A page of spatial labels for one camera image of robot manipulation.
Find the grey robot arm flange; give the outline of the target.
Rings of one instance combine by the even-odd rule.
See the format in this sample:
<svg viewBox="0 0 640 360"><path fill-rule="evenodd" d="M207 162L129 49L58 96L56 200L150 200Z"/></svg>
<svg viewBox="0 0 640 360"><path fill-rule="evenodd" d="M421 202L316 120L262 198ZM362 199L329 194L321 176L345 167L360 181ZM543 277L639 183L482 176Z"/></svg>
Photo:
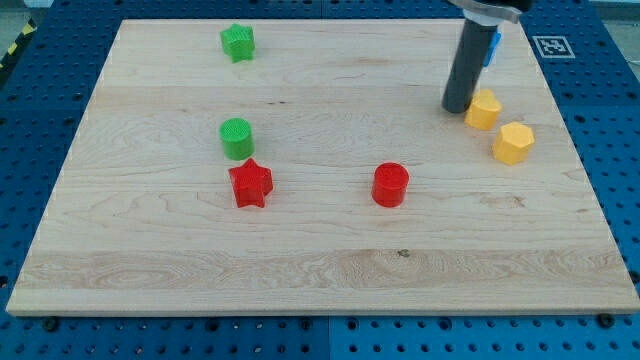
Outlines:
<svg viewBox="0 0 640 360"><path fill-rule="evenodd" d="M532 5L531 1L448 0L460 8L467 20L482 26L496 26L503 21L517 24Z"/></svg>

